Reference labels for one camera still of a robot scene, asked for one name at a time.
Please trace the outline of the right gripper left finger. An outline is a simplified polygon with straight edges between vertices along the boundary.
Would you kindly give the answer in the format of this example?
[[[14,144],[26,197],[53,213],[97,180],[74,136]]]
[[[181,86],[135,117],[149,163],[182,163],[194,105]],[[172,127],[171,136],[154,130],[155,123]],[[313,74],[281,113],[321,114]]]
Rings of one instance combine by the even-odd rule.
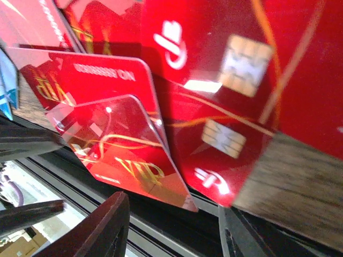
[[[116,192],[77,226],[35,256],[125,256],[129,197]]]

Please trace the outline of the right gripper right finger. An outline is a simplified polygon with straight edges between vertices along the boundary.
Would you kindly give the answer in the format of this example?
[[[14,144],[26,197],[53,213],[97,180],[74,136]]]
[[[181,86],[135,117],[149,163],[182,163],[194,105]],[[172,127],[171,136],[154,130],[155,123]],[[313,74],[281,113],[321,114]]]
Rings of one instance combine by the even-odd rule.
[[[223,256],[268,256],[268,249],[251,223],[238,210],[218,207]]]

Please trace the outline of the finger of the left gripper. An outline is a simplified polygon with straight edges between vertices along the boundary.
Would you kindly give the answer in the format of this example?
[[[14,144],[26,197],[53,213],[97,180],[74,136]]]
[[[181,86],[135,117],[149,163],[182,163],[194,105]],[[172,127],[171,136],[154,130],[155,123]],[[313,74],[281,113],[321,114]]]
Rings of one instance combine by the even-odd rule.
[[[1,210],[1,237],[54,217],[64,209],[64,200],[53,200]]]

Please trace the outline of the red VIP card front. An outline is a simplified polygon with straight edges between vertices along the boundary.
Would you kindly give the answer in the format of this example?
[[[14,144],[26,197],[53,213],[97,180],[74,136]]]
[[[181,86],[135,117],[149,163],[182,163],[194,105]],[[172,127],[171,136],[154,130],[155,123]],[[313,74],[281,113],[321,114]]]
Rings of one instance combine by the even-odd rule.
[[[58,104],[46,113],[64,141],[97,180],[196,212],[173,160],[132,95]]]

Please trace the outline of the blue VIP card pile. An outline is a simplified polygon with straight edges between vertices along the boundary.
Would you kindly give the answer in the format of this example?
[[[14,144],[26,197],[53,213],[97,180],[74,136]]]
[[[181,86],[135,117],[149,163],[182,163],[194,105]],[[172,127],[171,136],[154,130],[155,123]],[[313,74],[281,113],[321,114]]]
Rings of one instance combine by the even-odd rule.
[[[18,71],[1,49],[1,112],[13,120],[11,107],[19,108]]]

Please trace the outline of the red VIP card pile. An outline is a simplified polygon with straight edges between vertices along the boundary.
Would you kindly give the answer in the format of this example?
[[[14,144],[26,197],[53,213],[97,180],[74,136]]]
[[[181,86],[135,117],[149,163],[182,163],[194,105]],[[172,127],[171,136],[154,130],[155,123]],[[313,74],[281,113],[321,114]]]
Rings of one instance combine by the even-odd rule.
[[[223,207],[278,132],[342,158],[342,1],[1,1],[1,42],[45,116],[136,97]]]

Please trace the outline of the black aluminium frame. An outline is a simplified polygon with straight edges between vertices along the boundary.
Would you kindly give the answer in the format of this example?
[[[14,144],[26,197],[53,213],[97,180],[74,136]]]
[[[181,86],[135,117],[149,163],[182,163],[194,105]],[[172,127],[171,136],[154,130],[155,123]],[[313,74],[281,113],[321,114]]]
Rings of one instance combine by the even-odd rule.
[[[129,249],[138,256],[223,256],[218,205],[191,194],[197,213],[130,194]],[[342,161],[277,134],[231,209],[251,223],[268,256],[342,256]]]

